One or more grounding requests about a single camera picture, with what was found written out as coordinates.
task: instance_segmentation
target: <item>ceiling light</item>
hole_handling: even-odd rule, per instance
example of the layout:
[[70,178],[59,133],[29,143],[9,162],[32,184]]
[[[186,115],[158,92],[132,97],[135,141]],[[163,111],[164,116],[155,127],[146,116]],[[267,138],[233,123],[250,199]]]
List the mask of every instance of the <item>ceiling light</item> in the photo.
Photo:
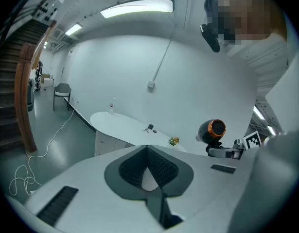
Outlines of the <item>ceiling light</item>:
[[262,113],[258,110],[258,108],[256,108],[256,106],[254,106],[254,112],[256,113],[256,115],[258,115],[258,117],[261,119],[261,120],[265,120],[265,117],[262,115]]
[[68,29],[65,34],[71,35],[72,33],[75,33],[77,30],[79,30],[81,28],[82,28],[82,25],[80,23],[76,23],[70,29]]
[[270,133],[272,133],[273,135],[276,135],[276,133],[272,127],[268,126],[268,129],[269,129]]
[[173,0],[133,0],[117,4],[101,11],[105,18],[132,12],[159,11],[172,13]]

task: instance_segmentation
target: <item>chair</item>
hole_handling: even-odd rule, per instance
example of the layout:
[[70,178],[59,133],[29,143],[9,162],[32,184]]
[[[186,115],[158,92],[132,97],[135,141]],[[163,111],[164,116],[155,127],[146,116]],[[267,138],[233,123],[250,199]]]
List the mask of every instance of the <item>chair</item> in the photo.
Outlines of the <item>chair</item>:
[[60,83],[58,86],[54,87],[53,110],[54,110],[54,98],[55,97],[68,98],[67,110],[69,110],[70,109],[70,94],[71,94],[71,88],[67,83]]

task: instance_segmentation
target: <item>white table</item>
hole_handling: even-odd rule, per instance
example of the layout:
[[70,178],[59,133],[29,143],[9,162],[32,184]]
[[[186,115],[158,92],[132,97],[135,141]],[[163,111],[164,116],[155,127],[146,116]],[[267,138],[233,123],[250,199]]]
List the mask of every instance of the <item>white table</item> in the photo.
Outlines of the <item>white table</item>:
[[138,145],[159,145],[187,152],[180,144],[172,147],[168,143],[170,137],[158,130],[157,133],[143,131],[149,124],[118,113],[94,113],[90,123],[96,129],[95,156]]

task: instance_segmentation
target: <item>cable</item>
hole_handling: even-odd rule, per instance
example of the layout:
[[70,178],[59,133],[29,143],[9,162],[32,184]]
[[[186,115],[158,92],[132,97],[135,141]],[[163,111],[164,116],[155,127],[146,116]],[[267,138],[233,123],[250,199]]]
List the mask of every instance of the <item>cable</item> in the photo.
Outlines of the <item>cable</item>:
[[[11,194],[12,196],[16,196],[16,194],[18,193],[17,180],[23,180],[23,181],[24,181],[24,189],[25,189],[25,192],[26,192],[26,194],[27,194],[28,196],[30,196],[30,194],[29,194],[28,191],[27,191],[27,186],[28,186],[28,184],[34,184],[34,183],[36,182],[38,185],[42,186],[42,184],[38,183],[37,180],[35,179],[34,172],[32,171],[31,166],[30,166],[30,160],[31,160],[31,158],[33,158],[33,157],[40,157],[40,158],[42,158],[42,157],[45,157],[45,156],[48,154],[50,143],[54,140],[54,138],[56,137],[57,133],[64,127],[65,123],[67,123],[67,122],[71,119],[71,117],[72,117],[72,115],[73,115],[73,113],[74,113],[76,107],[77,107],[77,104],[76,104],[76,106],[74,107],[73,112],[72,112],[70,118],[69,118],[66,122],[64,122],[63,126],[62,126],[62,127],[55,133],[55,135],[54,135],[54,137],[52,138],[52,140],[48,143],[46,153],[45,153],[44,155],[41,155],[41,156],[39,156],[39,155],[32,155],[31,157],[29,157],[29,159],[28,159],[28,167],[29,167],[29,170],[32,172],[33,176],[32,176],[32,177],[29,176],[29,174],[28,174],[28,169],[27,169],[27,167],[26,167],[25,165],[21,165],[21,166],[19,166],[19,167],[16,169],[16,171],[15,171],[15,173],[14,173],[14,179],[12,179],[12,181],[10,182],[10,185],[9,185],[9,192],[10,192],[10,194]],[[23,178],[21,178],[21,177],[17,177],[17,171],[18,171],[22,166],[26,168],[27,177],[26,177],[25,179],[23,179]],[[14,194],[11,192],[11,185],[12,185],[13,182],[15,183],[15,193],[14,193]]]

